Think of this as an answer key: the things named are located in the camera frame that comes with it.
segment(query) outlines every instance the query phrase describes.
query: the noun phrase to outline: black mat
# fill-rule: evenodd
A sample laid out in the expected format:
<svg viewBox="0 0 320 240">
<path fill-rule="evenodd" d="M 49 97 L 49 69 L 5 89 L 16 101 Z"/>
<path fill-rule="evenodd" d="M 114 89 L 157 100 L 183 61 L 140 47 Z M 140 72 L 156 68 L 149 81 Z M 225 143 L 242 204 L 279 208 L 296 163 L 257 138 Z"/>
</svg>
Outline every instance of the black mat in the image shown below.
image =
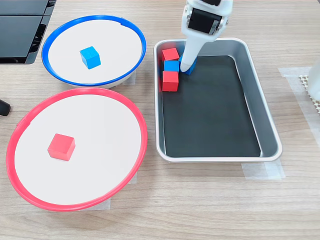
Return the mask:
<svg viewBox="0 0 320 240">
<path fill-rule="evenodd" d="M 178 92 L 163 92 L 166 154 L 170 157 L 259 157 L 260 148 L 234 60 L 198 57 L 179 74 Z"/>
</svg>

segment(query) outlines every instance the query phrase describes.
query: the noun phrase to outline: metal tray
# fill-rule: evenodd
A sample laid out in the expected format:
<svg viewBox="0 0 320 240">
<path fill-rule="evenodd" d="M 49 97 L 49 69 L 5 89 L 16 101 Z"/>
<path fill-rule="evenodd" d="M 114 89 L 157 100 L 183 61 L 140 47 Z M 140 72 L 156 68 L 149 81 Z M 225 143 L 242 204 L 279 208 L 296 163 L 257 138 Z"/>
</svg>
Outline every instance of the metal tray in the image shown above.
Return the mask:
<svg viewBox="0 0 320 240">
<path fill-rule="evenodd" d="M 160 156 L 179 162 L 271 162 L 282 144 L 245 42 L 220 38 L 203 46 L 194 72 L 179 74 L 178 92 L 162 92 L 162 50 L 154 46 L 155 133 Z"/>
</svg>

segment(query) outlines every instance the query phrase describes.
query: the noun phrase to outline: blue rim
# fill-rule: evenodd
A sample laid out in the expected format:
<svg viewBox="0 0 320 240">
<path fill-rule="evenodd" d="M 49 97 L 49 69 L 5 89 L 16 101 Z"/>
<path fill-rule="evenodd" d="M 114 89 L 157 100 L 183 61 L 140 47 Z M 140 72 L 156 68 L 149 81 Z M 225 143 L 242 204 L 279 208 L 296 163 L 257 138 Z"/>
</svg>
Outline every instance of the blue rim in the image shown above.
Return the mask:
<svg viewBox="0 0 320 240">
<path fill-rule="evenodd" d="M 122 76 L 119 76 L 115 79 L 109 80 L 109 81 L 105 81 L 105 82 L 99 82 L 99 83 L 78 83 L 78 82 L 73 82 L 73 81 L 68 81 L 62 77 L 60 77 L 51 67 L 49 59 L 48 59 L 48 52 L 49 49 L 52 45 L 52 43 L 54 42 L 54 40 L 61 34 L 63 33 L 65 30 L 73 27 L 74 25 L 86 22 L 86 21 L 91 21 L 91 20 L 110 20 L 110 21 L 115 21 L 120 23 L 122 26 L 125 26 L 127 28 L 132 29 L 133 31 L 135 31 L 140 40 L 141 40 L 141 44 L 142 44 L 142 52 L 141 52 L 141 56 L 139 61 L 137 62 L 137 64 L 127 73 L 123 74 Z M 67 84 L 71 84 L 71 85 L 76 85 L 76 86 L 83 86 L 83 87 L 94 87 L 94 86 L 101 86 L 101 85 L 107 85 L 107 84 L 111 84 L 114 83 L 118 80 L 121 80 L 123 78 L 125 78 L 126 76 L 128 76 L 129 74 L 131 74 L 134 70 L 136 70 L 136 68 L 141 64 L 141 62 L 143 61 L 145 55 L 146 55 L 146 50 L 147 50 L 147 42 L 146 42 L 146 38 L 144 36 L 144 34 L 142 33 L 142 31 L 136 26 L 134 25 L 132 22 L 121 18 L 121 17 L 116 17 L 116 16 L 111 16 L 111 15 L 92 15 L 92 16 L 84 16 L 84 17 L 80 17 L 77 19 L 74 19 L 72 21 L 69 21 L 65 24 L 63 24 L 62 26 L 58 27 L 56 30 L 53 31 L 53 33 L 50 34 L 50 36 L 46 39 L 43 48 L 42 48 L 42 62 L 43 65 L 45 66 L 45 68 L 47 69 L 47 71 L 54 76 L 55 78 L 59 79 L 62 82 L 65 82 Z"/>
</svg>

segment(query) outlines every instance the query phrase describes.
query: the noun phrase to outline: blue cube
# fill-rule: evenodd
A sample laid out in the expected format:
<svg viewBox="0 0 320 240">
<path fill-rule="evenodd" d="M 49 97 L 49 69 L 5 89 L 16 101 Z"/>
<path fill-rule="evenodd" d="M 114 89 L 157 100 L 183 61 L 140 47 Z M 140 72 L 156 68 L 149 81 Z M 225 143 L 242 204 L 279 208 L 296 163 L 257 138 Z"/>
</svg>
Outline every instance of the blue cube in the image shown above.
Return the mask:
<svg viewBox="0 0 320 240">
<path fill-rule="evenodd" d="M 164 61 L 164 70 L 169 72 L 179 72 L 179 62 L 178 61 Z"/>
<path fill-rule="evenodd" d="M 87 47 L 80 51 L 82 62 L 88 69 L 93 69 L 101 64 L 99 53 L 93 46 Z"/>
<path fill-rule="evenodd" d="M 181 60 L 182 60 L 182 56 L 179 58 L 179 69 L 180 69 L 180 64 L 181 64 Z M 197 63 L 197 59 L 194 60 L 192 66 L 188 69 L 188 71 L 185 71 L 184 74 L 187 74 L 187 75 L 190 75 L 194 69 L 195 69 L 195 66 L 196 66 L 196 63 Z"/>
</svg>

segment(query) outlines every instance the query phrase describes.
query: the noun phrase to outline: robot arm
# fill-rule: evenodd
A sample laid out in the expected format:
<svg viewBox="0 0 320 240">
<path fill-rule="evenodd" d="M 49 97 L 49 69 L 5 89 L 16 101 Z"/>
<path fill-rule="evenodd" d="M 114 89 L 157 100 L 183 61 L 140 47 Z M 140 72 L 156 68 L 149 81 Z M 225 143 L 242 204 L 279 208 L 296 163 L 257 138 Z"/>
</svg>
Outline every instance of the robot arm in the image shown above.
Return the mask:
<svg viewBox="0 0 320 240">
<path fill-rule="evenodd" d="M 233 0 L 187 0 L 182 15 L 182 33 L 187 36 L 180 69 L 186 72 L 203 45 L 214 42 L 225 30 Z"/>
</svg>

